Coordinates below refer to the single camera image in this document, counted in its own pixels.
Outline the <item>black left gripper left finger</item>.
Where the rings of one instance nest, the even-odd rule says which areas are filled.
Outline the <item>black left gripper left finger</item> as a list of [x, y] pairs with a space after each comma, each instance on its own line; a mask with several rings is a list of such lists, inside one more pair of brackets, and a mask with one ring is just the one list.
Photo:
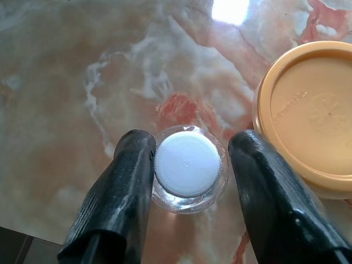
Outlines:
[[151, 206], [156, 140], [124, 134], [88, 191], [57, 256], [59, 263], [141, 263]]

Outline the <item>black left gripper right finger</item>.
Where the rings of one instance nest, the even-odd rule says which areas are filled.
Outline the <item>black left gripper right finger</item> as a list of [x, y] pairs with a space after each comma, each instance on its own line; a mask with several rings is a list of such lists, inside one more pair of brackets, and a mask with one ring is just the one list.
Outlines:
[[351, 245], [267, 139], [240, 131], [228, 152], [259, 263], [351, 263]]

